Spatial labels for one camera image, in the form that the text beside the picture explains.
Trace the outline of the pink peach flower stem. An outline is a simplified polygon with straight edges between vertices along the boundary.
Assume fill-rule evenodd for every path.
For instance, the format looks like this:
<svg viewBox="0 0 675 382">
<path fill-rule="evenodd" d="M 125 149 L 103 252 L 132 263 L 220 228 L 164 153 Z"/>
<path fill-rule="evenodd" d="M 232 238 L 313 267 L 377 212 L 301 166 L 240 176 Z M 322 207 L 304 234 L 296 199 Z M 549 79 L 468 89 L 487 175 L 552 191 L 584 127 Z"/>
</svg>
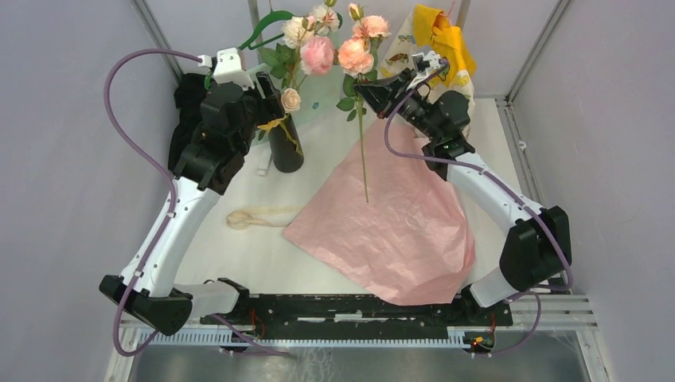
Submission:
<svg viewBox="0 0 675 382">
<path fill-rule="evenodd" d="M 367 15 L 360 4 L 349 4 L 348 15 L 353 21 L 352 36 L 337 50 L 337 63 L 345 73 L 343 80 L 345 98 L 340 101 L 338 108 L 349 113 L 348 121 L 357 120 L 364 195 L 365 200 L 369 201 L 364 142 L 365 101 L 356 93 L 355 86 L 372 82 L 377 78 L 377 50 L 390 36 L 390 30 L 387 20 L 380 15 Z"/>
</svg>

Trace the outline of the pink wrapping paper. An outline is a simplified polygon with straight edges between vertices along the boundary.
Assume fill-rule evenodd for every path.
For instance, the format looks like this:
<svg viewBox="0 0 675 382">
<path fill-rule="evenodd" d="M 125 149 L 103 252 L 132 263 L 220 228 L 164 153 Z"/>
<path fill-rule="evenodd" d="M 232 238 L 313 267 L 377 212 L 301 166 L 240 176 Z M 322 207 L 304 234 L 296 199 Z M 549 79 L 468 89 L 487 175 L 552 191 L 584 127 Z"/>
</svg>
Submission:
<svg viewBox="0 0 675 382">
<path fill-rule="evenodd" d="M 475 261 L 455 189 L 402 123 L 374 122 L 284 230 L 297 247 L 398 306 L 451 302 Z"/>
</svg>

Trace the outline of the beige printed ribbon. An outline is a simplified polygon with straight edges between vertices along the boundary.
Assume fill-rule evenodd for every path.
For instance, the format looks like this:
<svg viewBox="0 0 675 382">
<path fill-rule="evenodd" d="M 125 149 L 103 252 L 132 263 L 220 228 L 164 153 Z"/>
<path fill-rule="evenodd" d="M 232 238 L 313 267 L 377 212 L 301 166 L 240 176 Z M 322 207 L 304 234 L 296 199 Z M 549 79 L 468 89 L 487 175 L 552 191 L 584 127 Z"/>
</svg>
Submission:
<svg viewBox="0 0 675 382">
<path fill-rule="evenodd" d="M 301 206 L 252 206 L 232 211 L 226 216 L 224 222 L 227 227 L 238 231 L 252 226 L 284 228 L 301 210 Z"/>
</svg>

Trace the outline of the cream pink rose stem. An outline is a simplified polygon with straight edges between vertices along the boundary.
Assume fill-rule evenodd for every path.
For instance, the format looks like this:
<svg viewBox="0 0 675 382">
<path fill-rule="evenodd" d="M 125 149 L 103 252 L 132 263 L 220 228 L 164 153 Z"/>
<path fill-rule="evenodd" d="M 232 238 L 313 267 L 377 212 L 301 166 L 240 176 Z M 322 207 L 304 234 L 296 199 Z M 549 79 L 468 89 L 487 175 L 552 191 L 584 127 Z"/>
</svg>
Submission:
<svg viewBox="0 0 675 382">
<path fill-rule="evenodd" d="M 310 76 L 324 76 L 334 66 L 335 48 L 331 37 L 339 31 L 341 15 L 335 1 L 324 1 L 308 14 L 292 16 L 281 25 L 280 38 L 273 48 L 263 46 L 259 53 L 270 75 L 281 81 L 281 88 L 298 91 Z"/>
</svg>

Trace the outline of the single cream rose stem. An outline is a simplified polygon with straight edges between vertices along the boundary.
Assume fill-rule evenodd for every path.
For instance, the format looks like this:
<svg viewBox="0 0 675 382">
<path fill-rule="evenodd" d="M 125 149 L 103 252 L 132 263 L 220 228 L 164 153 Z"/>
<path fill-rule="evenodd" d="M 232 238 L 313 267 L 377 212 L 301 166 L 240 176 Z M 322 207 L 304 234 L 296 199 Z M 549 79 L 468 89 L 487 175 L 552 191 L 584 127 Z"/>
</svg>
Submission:
<svg viewBox="0 0 675 382">
<path fill-rule="evenodd" d="M 281 94 L 281 104 L 286 113 L 298 111 L 301 107 L 302 99 L 298 91 L 294 88 L 286 88 Z"/>
</svg>

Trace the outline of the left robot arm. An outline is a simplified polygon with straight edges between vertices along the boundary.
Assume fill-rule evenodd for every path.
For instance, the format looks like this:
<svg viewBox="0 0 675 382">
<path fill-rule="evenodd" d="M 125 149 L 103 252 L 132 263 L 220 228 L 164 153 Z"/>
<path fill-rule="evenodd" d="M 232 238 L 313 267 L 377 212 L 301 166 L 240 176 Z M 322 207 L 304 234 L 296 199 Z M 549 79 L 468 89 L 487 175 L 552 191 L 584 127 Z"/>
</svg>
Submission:
<svg viewBox="0 0 675 382">
<path fill-rule="evenodd" d="M 248 318 L 250 303 L 235 283 L 174 280 L 202 221 L 244 166 L 256 131 L 283 115 L 280 91 L 263 72 L 249 89 L 233 82 L 212 87 L 200 109 L 202 120 L 173 170 L 175 190 L 142 248 L 119 275 L 106 275 L 99 285 L 124 312 L 165 336 L 212 313 L 235 325 Z"/>
</svg>

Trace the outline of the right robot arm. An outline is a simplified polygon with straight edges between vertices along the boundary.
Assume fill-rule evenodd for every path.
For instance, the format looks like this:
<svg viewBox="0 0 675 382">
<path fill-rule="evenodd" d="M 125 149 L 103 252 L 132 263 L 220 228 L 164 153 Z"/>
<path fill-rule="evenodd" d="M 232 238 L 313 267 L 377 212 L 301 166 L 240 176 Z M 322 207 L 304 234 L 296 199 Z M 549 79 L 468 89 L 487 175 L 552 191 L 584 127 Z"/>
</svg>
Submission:
<svg viewBox="0 0 675 382">
<path fill-rule="evenodd" d="M 401 116 L 429 140 L 417 158 L 429 170 L 466 193 L 505 233 L 498 265 L 462 290 L 459 312 L 471 324 L 483 323 L 492 306 L 514 300 L 560 272 L 570 276 L 571 241 L 567 213 L 545 208 L 507 185 L 466 140 L 469 100 L 450 90 L 431 102 L 419 93 L 431 75 L 411 69 L 353 86 L 387 125 Z"/>
</svg>

